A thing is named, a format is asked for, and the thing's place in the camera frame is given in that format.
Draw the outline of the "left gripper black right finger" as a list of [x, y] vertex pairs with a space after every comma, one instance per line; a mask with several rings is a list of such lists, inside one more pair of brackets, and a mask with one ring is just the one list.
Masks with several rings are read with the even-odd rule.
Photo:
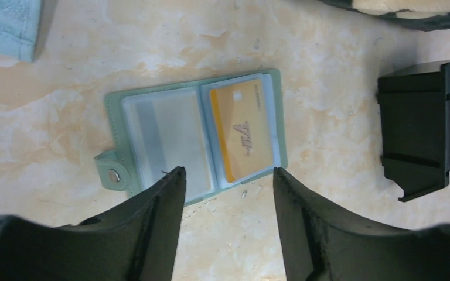
[[273, 191], [288, 280], [450, 280], [450, 224], [408, 230], [370, 220], [281, 167]]

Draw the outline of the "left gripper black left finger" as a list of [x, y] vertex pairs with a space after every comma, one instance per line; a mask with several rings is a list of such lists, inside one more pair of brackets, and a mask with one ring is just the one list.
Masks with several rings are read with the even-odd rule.
[[78, 225], [0, 215], [0, 280], [171, 280], [185, 193], [176, 167]]

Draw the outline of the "orange credit card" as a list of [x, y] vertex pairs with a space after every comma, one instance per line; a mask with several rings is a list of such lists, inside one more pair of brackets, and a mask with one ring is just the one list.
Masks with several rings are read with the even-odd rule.
[[226, 181], [270, 167], [274, 152], [262, 79], [213, 88], [209, 97]]

